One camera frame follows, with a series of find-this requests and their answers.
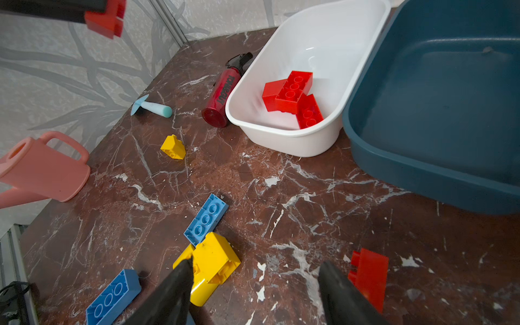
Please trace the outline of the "yellow square brick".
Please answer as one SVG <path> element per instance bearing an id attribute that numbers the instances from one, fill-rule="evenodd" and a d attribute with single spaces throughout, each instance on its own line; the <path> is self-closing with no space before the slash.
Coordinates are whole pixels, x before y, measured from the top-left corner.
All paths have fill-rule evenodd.
<path id="1" fill-rule="evenodd" d="M 209 284 L 223 284 L 241 264 L 230 243 L 223 236 L 210 232 L 193 252 L 195 276 Z"/>

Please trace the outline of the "small yellow sloped brick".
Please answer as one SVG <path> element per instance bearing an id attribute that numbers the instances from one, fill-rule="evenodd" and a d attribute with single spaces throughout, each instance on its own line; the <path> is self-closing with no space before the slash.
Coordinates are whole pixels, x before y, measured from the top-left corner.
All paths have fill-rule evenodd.
<path id="1" fill-rule="evenodd" d="M 172 159 L 183 160 L 186 156 L 186 148 L 175 135 L 169 135 L 161 146 L 161 150 Z"/>

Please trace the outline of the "small red square brick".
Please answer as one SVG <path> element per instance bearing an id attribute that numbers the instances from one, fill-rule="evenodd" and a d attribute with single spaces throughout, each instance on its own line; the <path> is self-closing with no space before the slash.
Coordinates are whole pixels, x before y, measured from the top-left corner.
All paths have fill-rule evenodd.
<path id="1" fill-rule="evenodd" d="M 276 97 L 280 93 L 287 80 L 272 81 L 266 83 L 262 93 L 262 99 L 268 112 L 276 111 Z"/>

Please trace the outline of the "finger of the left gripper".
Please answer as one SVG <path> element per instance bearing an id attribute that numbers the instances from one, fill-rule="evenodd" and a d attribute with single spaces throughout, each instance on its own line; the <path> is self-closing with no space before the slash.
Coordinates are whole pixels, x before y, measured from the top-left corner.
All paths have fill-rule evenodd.
<path id="1" fill-rule="evenodd" d="M 103 14 L 107 0 L 1 0 L 1 13 L 85 24 L 85 12 Z"/>

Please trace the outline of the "yellow curved brick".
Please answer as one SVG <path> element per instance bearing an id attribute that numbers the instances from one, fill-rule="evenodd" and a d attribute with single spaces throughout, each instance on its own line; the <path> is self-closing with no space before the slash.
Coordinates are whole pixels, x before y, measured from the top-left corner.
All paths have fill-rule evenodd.
<path id="1" fill-rule="evenodd" d="M 175 269 L 183 260 L 193 260 L 194 283 L 191 290 L 190 302 L 197 307 L 203 307 L 210 296 L 216 291 L 219 284 L 210 283 L 201 271 L 196 272 L 198 266 L 195 263 L 194 250 L 195 247 L 189 244 L 172 265 L 172 269 Z"/>

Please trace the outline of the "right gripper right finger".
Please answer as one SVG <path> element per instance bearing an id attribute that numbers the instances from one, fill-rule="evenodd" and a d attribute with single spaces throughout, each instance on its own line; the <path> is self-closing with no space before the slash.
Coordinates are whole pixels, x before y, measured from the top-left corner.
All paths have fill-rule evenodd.
<path id="1" fill-rule="evenodd" d="M 318 284 L 327 324 L 389 324 L 332 262 L 320 266 Z"/>

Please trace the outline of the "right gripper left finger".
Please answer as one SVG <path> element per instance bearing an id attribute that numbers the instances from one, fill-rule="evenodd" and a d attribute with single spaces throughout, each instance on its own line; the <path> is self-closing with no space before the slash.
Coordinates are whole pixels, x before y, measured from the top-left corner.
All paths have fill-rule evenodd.
<path id="1" fill-rule="evenodd" d="M 189 313 L 192 258 L 181 261 L 124 324 L 194 324 Z"/>

